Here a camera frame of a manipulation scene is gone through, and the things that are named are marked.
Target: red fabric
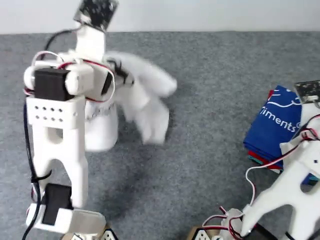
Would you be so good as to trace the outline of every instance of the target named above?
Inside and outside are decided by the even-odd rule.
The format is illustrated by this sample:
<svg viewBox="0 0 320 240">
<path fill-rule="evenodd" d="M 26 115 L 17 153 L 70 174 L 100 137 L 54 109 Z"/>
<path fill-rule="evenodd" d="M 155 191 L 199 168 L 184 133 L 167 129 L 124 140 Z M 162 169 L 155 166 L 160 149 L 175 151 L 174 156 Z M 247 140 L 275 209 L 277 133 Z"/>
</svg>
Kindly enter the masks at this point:
<svg viewBox="0 0 320 240">
<path fill-rule="evenodd" d="M 268 99 L 272 96 L 272 94 L 274 94 L 274 91 L 273 91 L 273 90 L 270 90 L 270 91 L 269 91 L 269 94 L 268 94 Z"/>
<path fill-rule="evenodd" d="M 255 152 L 253 151 L 248 151 L 248 154 L 251 156 L 251 157 L 254 157 L 255 159 L 258 159 L 260 160 L 263 164 L 268 164 L 269 161 L 268 160 L 265 160 L 264 158 L 262 158 L 261 156 L 259 156 L 258 154 L 256 154 Z M 281 167 L 277 166 L 277 165 L 271 165 L 271 166 L 268 166 L 267 167 L 268 169 L 282 169 Z"/>
</svg>

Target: blue fabric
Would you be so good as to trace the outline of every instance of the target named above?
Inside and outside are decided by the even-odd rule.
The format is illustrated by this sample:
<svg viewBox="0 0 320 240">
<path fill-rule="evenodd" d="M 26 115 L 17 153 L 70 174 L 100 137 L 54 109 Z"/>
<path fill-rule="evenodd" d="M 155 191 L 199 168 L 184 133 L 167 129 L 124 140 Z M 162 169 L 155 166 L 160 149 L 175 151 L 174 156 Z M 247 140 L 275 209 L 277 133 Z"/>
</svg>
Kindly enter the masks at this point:
<svg viewBox="0 0 320 240">
<path fill-rule="evenodd" d="M 279 144 L 299 130 L 301 109 L 298 96 L 278 85 L 253 121 L 244 146 L 269 161 L 281 156 Z"/>
</svg>

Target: black wire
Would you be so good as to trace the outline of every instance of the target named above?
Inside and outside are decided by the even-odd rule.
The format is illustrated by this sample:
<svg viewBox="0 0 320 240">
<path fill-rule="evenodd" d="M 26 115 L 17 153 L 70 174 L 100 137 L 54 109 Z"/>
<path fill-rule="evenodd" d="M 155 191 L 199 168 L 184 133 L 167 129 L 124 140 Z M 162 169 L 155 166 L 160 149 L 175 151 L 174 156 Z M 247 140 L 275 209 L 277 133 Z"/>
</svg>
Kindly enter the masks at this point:
<svg viewBox="0 0 320 240">
<path fill-rule="evenodd" d="M 54 33 L 50 38 L 49 40 L 47 41 L 45 47 L 44 47 L 44 50 L 47 51 L 49 50 L 49 47 L 50 45 L 52 44 L 52 42 L 55 40 L 56 37 L 60 36 L 60 35 L 64 35 L 64 34 L 70 34 L 74 31 L 77 31 L 79 30 L 80 28 L 73 28 L 73 29 L 65 29 L 65 30 L 62 30 L 62 31 L 58 31 L 56 33 Z M 40 56 L 40 60 L 43 60 L 45 59 L 45 55 L 41 55 Z"/>
<path fill-rule="evenodd" d="M 320 236 L 320 228 L 317 231 L 315 231 L 307 240 L 315 240 L 319 236 Z"/>
<path fill-rule="evenodd" d="M 32 159 L 32 154 L 31 154 L 29 130 L 28 130 L 28 119 L 27 119 L 27 103 L 26 102 L 24 102 L 24 105 L 23 105 L 23 126 L 24 126 L 26 154 L 28 157 L 28 163 L 29 163 L 29 167 L 30 167 L 30 171 L 31 171 L 31 179 L 37 179 L 36 169 L 35 169 L 34 162 Z M 34 186 L 34 189 L 36 192 L 36 208 L 35 208 L 33 218 L 22 236 L 22 240 L 25 240 L 27 238 L 27 235 L 29 234 L 30 230 L 35 225 L 35 222 L 36 222 L 38 214 L 39 214 L 39 209 L 40 209 L 40 204 L 41 204 L 41 193 L 40 193 L 39 181 L 38 180 L 34 181 L 33 186 Z"/>
</svg>

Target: white wire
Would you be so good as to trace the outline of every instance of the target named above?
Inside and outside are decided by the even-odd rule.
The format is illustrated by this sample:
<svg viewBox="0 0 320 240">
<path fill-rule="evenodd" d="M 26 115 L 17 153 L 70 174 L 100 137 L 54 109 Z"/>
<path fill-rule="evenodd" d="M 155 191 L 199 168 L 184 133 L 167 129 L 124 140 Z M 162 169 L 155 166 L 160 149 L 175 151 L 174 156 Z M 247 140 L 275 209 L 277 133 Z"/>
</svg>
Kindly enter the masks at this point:
<svg viewBox="0 0 320 240">
<path fill-rule="evenodd" d="M 114 94 L 116 92 L 116 78 L 115 78 L 115 74 L 109 68 L 107 68 L 107 70 L 112 76 L 112 85 L 113 85 L 111 96 L 108 99 L 108 101 L 106 101 L 106 102 L 109 102 L 113 98 L 113 96 L 114 96 Z"/>
<path fill-rule="evenodd" d="M 290 154 L 292 154 L 296 149 L 297 147 L 299 146 L 300 143 L 298 143 L 294 148 L 292 148 L 288 154 L 285 154 L 283 157 L 280 157 L 279 159 L 275 160 L 275 161 L 271 161 L 269 162 L 268 164 L 265 164 L 265 165 L 262 165 L 262 166 L 252 166 L 250 168 L 247 169 L 247 171 L 245 172 L 245 179 L 251 184 L 252 186 L 252 198 L 251 198 L 251 201 L 249 203 L 249 205 L 251 206 L 255 200 L 255 196 L 256 196 L 256 188 L 255 188 L 255 185 L 254 183 L 249 179 L 248 177 L 248 173 L 252 170 L 252 169 L 264 169 L 264 168 L 267 168 L 269 166 L 272 166 L 280 161 L 282 161 L 283 159 L 285 159 L 286 157 L 288 157 Z"/>
<path fill-rule="evenodd" d="M 64 59 L 61 56 L 59 56 L 58 54 L 56 54 L 55 52 L 53 52 L 53 51 L 39 51 L 34 55 L 34 57 L 32 59 L 32 62 L 31 62 L 31 66 L 34 66 L 36 64 L 37 58 L 40 57 L 41 55 L 44 55 L 44 54 L 54 55 L 57 58 L 60 58 L 62 62 L 64 62 Z"/>
<path fill-rule="evenodd" d="M 202 223 L 202 227 L 204 227 L 211 219 L 214 219 L 214 218 L 226 219 L 227 216 L 225 216 L 225 215 L 212 215 L 212 216 L 208 217 L 208 218 Z"/>
<path fill-rule="evenodd" d="M 223 211 L 224 214 L 227 213 L 227 211 L 225 210 L 225 208 L 223 206 L 220 206 L 219 208 Z"/>
</svg>

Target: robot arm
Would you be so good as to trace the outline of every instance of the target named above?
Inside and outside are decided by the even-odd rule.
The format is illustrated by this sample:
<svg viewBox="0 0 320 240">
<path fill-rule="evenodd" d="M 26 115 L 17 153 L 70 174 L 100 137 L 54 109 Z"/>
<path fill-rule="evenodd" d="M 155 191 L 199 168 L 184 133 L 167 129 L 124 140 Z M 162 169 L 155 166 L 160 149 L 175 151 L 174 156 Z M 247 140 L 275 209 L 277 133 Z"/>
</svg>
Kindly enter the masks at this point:
<svg viewBox="0 0 320 240">
<path fill-rule="evenodd" d="M 92 1 L 84 0 L 75 19 L 88 20 L 82 13 L 95 7 L 91 4 Z M 112 8 L 112 15 L 115 2 L 109 0 L 104 7 Z M 159 97 L 172 94 L 176 80 L 132 54 L 113 52 L 103 59 L 106 35 L 101 28 L 109 22 L 97 25 L 101 19 L 94 12 L 89 14 L 92 21 L 77 28 L 75 50 L 59 54 L 39 52 L 24 73 L 24 92 L 29 96 L 25 128 L 28 120 L 33 130 L 34 156 L 29 161 L 35 171 L 37 203 L 28 209 L 28 228 L 22 239 L 26 239 L 31 227 L 66 234 L 65 237 L 71 233 L 67 240 L 116 239 L 105 227 L 103 215 L 81 209 L 88 199 L 85 150 L 105 151 L 113 147 L 118 137 L 116 105 L 125 109 L 126 117 L 130 112 L 127 120 L 131 118 L 137 123 L 145 142 L 162 143 L 165 139 L 169 111 Z M 43 54 L 57 58 L 37 60 Z M 63 137 L 57 135 L 57 129 L 63 131 Z M 63 163 L 71 186 L 50 183 L 53 159 Z"/>
<path fill-rule="evenodd" d="M 319 115 L 306 122 L 303 127 L 305 130 L 302 130 L 300 135 L 281 145 L 282 150 L 291 152 L 286 160 L 290 163 L 283 173 L 270 188 L 264 190 L 251 205 L 244 208 L 242 236 L 248 234 L 264 214 L 284 205 L 291 205 L 293 214 L 283 240 L 308 240 L 314 232 L 320 216 L 320 184 L 318 182 L 306 193 L 301 191 L 300 186 L 310 173 L 320 177 L 320 141 L 317 134 L 320 130 Z"/>
</svg>

